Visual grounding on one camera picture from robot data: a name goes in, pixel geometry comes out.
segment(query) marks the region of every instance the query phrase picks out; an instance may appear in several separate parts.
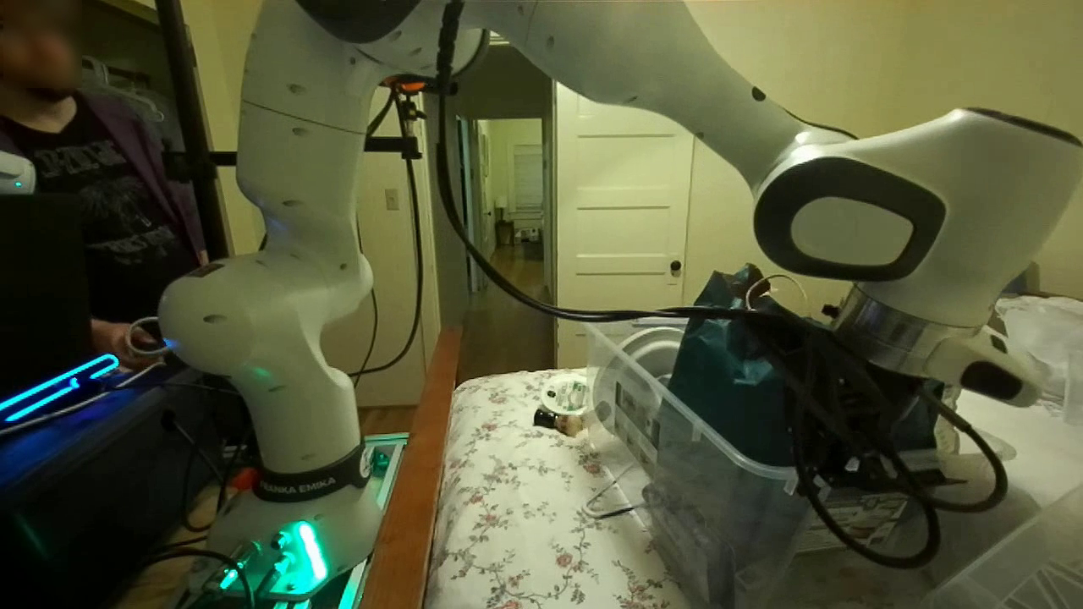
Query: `clear plastic bin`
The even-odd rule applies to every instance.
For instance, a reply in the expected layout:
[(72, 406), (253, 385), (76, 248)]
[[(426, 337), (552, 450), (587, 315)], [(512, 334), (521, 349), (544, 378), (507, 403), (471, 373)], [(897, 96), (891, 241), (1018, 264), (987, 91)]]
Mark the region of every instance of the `clear plastic bin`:
[(600, 370), (603, 423), (624, 439), (650, 444), (644, 490), (656, 548), (696, 607), (762, 607), (787, 571), (808, 504), (791, 495), (789, 466), (764, 466), (704, 426), (662, 382), (629, 360), (644, 325), (589, 325)]
[(1083, 486), (1058, 499), (930, 597), (934, 609), (1083, 607)]

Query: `bed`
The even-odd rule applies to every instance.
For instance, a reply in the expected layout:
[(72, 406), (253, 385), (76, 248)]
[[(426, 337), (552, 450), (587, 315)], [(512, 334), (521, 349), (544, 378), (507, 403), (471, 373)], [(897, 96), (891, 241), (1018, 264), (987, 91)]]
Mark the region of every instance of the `bed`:
[[(1081, 466), (1058, 466), (1083, 459), (1083, 307), (1012, 299), (1000, 313), (1025, 349), (1052, 354), (1048, 394), (1058, 394), (1058, 410), (1052, 397), (1034, 413), (977, 397), (964, 397), (960, 410), (1014, 453), (1007, 464), (1034, 508), (1048, 508), (1083, 484)], [(530, 423), (544, 382), (564, 373), (457, 382), (457, 349), (457, 333), (437, 344), (400, 476), (411, 484), (388, 504), (366, 607), (687, 607), (650, 540), (650, 517), (618, 512), (638, 504), (618, 486), (648, 484), (632, 453), (603, 426), (561, 437)], [(856, 590), (847, 567), (823, 567), (815, 590), (828, 582)], [(847, 601), (868, 607), (877, 592), (868, 587)]]

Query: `dark shirt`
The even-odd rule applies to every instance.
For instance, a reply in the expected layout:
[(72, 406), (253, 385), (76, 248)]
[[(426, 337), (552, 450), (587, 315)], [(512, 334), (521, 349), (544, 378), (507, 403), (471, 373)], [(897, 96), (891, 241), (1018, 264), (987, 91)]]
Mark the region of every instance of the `dark shirt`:
[(165, 283), (195, 262), (100, 117), (83, 105), (58, 137), (6, 117), (4, 130), (33, 164), (41, 193), (83, 204), (92, 315), (155, 315)]

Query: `blue light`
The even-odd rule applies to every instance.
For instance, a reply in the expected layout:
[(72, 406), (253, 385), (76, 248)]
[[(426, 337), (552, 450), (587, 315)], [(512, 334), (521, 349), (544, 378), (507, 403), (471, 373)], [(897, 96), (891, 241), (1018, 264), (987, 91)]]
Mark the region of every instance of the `blue light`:
[(95, 354), (92, 362), (83, 362), (83, 366), (76, 366), (76, 370), (68, 370), (68, 373), (60, 373), (60, 377), (56, 377), (56, 378), (48, 378), (48, 382), (39, 382), (39, 385), (9, 397), (9, 399), (0, 399), (0, 413), (22, 410), (22, 413), (15, 413), (15, 417), (6, 417), (6, 419), (25, 419), (28, 410), (39, 413), (39, 410), (43, 410), (48, 403), (58, 403), (60, 397), (78, 394), (78, 377), (92, 373), (92, 378), (101, 378), (101, 377), (110, 377), (110, 373), (115, 373), (115, 370), (121, 370), (121, 362), (119, 362), (113, 352)]

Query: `computer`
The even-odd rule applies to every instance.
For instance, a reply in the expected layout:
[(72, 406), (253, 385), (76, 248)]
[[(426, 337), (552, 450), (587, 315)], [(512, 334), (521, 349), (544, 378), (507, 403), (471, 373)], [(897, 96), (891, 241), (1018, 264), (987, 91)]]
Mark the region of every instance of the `computer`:
[(28, 406), (58, 394), (41, 382), (95, 362), (83, 214), (72, 197), (0, 197), (0, 403)]

